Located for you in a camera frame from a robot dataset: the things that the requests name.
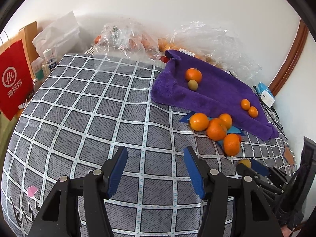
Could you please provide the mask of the yellow-brown fruit front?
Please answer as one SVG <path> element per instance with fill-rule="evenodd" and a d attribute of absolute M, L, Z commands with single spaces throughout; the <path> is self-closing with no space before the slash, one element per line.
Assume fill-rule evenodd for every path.
<path fill-rule="evenodd" d="M 251 168 L 251 161 L 249 159 L 242 159 L 238 162 L 238 164 L 243 164 L 248 168 Z"/>

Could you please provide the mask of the small orange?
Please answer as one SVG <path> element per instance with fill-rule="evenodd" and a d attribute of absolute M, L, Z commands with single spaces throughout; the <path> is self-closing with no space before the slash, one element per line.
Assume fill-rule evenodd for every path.
<path fill-rule="evenodd" d="M 241 108 L 245 111 L 248 111 L 251 107 L 250 101 L 248 99 L 241 100 Z"/>
<path fill-rule="evenodd" d="M 252 118 L 256 118 L 258 116 L 258 113 L 259 113 L 255 106 L 251 106 L 247 112 L 248 112 L 249 116 Z"/>

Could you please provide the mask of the yellow-green round fruit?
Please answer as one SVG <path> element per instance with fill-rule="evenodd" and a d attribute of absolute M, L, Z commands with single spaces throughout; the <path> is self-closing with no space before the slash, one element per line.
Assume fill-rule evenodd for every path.
<path fill-rule="evenodd" d="M 196 91 L 198 89 L 198 82 L 196 82 L 196 80 L 189 80 L 188 83 L 188 88 L 192 91 Z"/>

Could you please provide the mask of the large front orange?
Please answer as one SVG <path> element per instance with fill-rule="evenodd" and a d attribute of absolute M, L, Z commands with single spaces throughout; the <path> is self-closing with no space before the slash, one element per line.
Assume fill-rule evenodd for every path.
<path fill-rule="evenodd" d="M 202 81 L 202 73 L 196 68 L 190 68 L 185 72 L 185 79 L 194 80 L 199 84 Z"/>

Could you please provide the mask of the small red fruit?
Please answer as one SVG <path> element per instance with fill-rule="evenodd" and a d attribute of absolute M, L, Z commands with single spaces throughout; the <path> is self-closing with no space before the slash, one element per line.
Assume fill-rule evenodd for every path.
<path fill-rule="evenodd" d="M 239 134 L 237 134 L 237 136 L 238 136 L 239 142 L 241 143 L 242 142 L 242 136 L 239 135 Z"/>

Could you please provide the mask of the white blue charger box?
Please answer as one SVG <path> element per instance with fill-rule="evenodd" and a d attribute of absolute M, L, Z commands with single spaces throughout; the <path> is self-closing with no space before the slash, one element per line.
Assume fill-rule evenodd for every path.
<path fill-rule="evenodd" d="M 262 82 L 259 82 L 257 87 L 257 92 L 262 102 L 268 107 L 271 108 L 275 102 L 275 97 L 269 88 Z"/>

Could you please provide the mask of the grey checked bed cover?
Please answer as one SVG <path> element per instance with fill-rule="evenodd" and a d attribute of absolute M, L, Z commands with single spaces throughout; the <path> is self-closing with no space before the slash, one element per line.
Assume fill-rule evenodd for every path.
<path fill-rule="evenodd" d="M 124 58 L 65 55 L 22 113 L 12 134 L 1 183 L 3 217 L 27 236 L 61 176 L 100 168 L 120 146 L 128 160 L 105 203 L 115 236 L 196 236 L 205 203 L 183 161 L 191 146 L 211 168 L 237 177 L 240 159 L 291 174 L 284 135 L 263 141 L 244 132 L 241 152 L 226 158 L 204 132 L 182 122 L 186 109 L 155 103 L 150 90 L 161 68 Z"/>

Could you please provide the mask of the purple towel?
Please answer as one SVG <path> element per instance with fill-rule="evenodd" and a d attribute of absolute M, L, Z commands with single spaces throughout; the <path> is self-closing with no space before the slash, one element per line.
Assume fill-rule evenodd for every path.
<path fill-rule="evenodd" d="M 267 141 L 279 136 L 268 122 L 257 95 L 234 76 L 213 65 L 177 50 L 166 51 L 168 62 L 151 89 L 154 102 L 200 112 L 216 118 L 222 113 L 232 117 L 233 125 Z M 185 72 L 196 68 L 202 73 L 197 91 L 189 90 Z M 241 100 L 248 99 L 258 110 L 252 118 L 241 108 Z"/>

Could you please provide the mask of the red paper shopping bag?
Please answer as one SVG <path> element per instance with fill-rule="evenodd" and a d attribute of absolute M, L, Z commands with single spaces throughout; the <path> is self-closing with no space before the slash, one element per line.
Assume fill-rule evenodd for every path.
<path fill-rule="evenodd" d="M 16 115 L 18 106 L 33 91 L 31 77 L 21 40 L 13 43 L 0 56 L 1 112 L 8 120 Z"/>

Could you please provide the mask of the plastic water bottle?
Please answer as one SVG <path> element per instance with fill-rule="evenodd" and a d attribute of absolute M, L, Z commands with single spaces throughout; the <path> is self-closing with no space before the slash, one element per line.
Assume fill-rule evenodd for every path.
<path fill-rule="evenodd" d="M 57 59 L 54 56 L 52 49 L 46 49 L 43 52 L 43 55 L 44 61 L 42 63 L 42 70 L 44 73 L 44 77 L 47 78 L 57 66 Z"/>

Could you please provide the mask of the clear plastic bag of fruit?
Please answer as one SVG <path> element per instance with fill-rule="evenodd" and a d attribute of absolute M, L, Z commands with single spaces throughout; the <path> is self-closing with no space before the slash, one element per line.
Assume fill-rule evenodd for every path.
<path fill-rule="evenodd" d="M 261 66 L 244 52 L 236 33 L 219 25 L 191 22 L 158 39 L 161 52 L 178 50 L 203 60 L 243 82 L 249 82 Z"/>

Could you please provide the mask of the white plastic bag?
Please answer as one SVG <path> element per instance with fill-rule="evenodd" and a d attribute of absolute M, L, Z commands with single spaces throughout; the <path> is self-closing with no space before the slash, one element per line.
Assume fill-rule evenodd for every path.
<path fill-rule="evenodd" d="M 44 58 L 44 51 L 51 49 L 58 60 L 67 53 L 82 53 L 87 50 L 72 11 L 44 28 L 32 40 L 32 44 L 40 57 Z"/>

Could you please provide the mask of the left clear plastic bag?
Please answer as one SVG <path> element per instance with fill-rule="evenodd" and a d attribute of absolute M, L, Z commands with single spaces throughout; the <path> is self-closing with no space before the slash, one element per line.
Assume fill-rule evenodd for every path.
<path fill-rule="evenodd" d="M 100 37 L 95 39 L 93 53 L 142 62 L 156 62 L 161 58 L 158 38 L 142 24 L 126 20 L 105 24 Z"/>

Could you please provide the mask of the brown wooden door frame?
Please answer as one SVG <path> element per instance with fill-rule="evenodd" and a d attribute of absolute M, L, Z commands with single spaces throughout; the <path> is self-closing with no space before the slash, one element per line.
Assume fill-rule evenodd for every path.
<path fill-rule="evenodd" d="M 308 27 L 306 26 L 304 21 L 300 19 L 297 33 L 288 52 L 288 55 L 285 58 L 285 61 L 280 67 L 278 73 L 268 86 L 274 96 L 276 96 L 278 92 L 282 89 L 286 81 L 289 79 L 289 76 L 293 72 L 305 47 L 308 33 Z"/>

